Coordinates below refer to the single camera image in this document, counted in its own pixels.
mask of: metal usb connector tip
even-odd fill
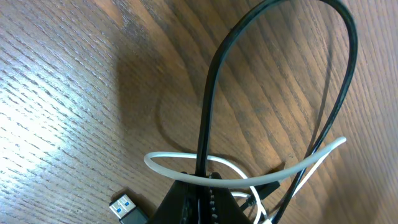
[[[127,195],[123,195],[121,198],[117,199],[117,201],[113,202],[109,208],[112,210],[115,215],[121,219],[126,214],[128,214],[131,210],[133,210],[136,205],[130,200]]]

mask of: brown wood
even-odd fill
[[[211,58],[252,0],[0,0],[0,220],[117,223],[130,188],[149,213],[172,180],[152,151],[195,152]],[[356,73],[325,142],[346,136],[281,223],[396,223],[398,2],[345,1],[359,32]],[[233,47],[216,94],[211,152],[261,175],[301,160],[327,76],[322,125],[348,38],[318,1],[273,8]],[[195,163],[159,159],[193,172]],[[210,164],[223,178],[239,178]],[[271,208],[291,183],[264,201]]]

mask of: micro usb connector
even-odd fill
[[[109,208],[122,224],[145,224],[148,220],[145,213],[136,207],[127,195],[111,203]]]

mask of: wooden surface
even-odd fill
[[[195,152],[205,79],[257,0],[0,0],[0,221],[117,223],[129,188],[153,212],[172,184],[153,151]],[[333,152],[281,223],[396,223],[398,2],[345,1],[359,32],[355,76],[325,142]],[[345,72],[346,29],[321,2],[273,8],[223,67],[211,152],[250,176],[302,159],[327,76],[324,124]],[[178,171],[194,161],[158,160]],[[239,178],[210,164],[223,178]],[[291,179],[264,201],[271,208]]]

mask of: black cable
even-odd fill
[[[199,132],[199,140],[198,140],[198,152],[197,152],[197,166],[195,170],[195,175],[204,177],[206,176],[206,163],[207,163],[207,155],[208,155],[208,146],[210,140],[210,128],[211,128],[211,115],[213,112],[213,102],[214,95],[216,90],[216,82],[218,80],[218,75],[220,72],[220,67],[224,62],[230,48],[236,42],[237,38],[243,33],[243,31],[248,27],[248,25],[253,22],[261,13],[265,12],[267,9],[270,9],[272,6],[276,6],[279,3],[282,3],[286,0],[265,0],[259,3],[256,7],[252,8],[229,32],[229,34],[222,41],[221,45],[218,47],[213,59],[211,60],[208,76],[206,80],[205,94],[203,97],[203,108],[201,114],[201,123],[200,123],[200,132]],[[320,147],[321,143],[325,139],[328,131],[331,128],[343,102],[345,96],[347,94],[349,85],[354,75],[356,57],[358,54],[358,35],[356,33],[354,19],[349,13],[349,10],[346,6],[337,0],[320,0],[331,7],[333,7],[339,15],[344,20],[346,24],[346,28],[348,31],[349,37],[349,57],[346,74],[343,80],[343,84],[341,85],[340,92],[336,99],[335,105],[329,115],[328,120],[326,121],[325,126],[323,127],[317,141],[311,148],[308,150],[305,157],[315,153]],[[297,188],[305,169],[301,172],[297,173],[295,179],[292,182],[292,185],[289,187],[287,193],[285,194],[284,201],[282,202],[279,211],[277,212],[275,218],[273,219],[273,223],[278,223],[280,218],[282,217],[287,205],[290,202],[290,199],[293,196],[295,189]]]

